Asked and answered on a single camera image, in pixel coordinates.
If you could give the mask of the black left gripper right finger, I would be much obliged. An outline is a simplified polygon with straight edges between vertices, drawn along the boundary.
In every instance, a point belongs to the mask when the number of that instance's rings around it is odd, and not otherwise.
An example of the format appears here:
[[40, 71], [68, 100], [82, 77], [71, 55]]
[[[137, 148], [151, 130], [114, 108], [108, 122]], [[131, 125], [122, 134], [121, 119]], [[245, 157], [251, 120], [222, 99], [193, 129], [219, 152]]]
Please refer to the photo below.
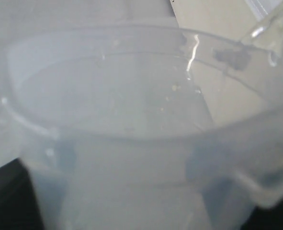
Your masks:
[[241, 230], [283, 230], [283, 201], [270, 209], [255, 208]]

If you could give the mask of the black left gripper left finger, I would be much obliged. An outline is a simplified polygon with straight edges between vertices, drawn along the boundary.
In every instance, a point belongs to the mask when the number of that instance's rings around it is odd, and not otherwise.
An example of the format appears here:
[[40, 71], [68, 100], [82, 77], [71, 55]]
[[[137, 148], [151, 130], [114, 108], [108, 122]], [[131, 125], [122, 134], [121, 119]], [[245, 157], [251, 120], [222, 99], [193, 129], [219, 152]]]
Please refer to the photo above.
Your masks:
[[44, 230], [27, 169], [19, 159], [0, 167], [0, 230]]

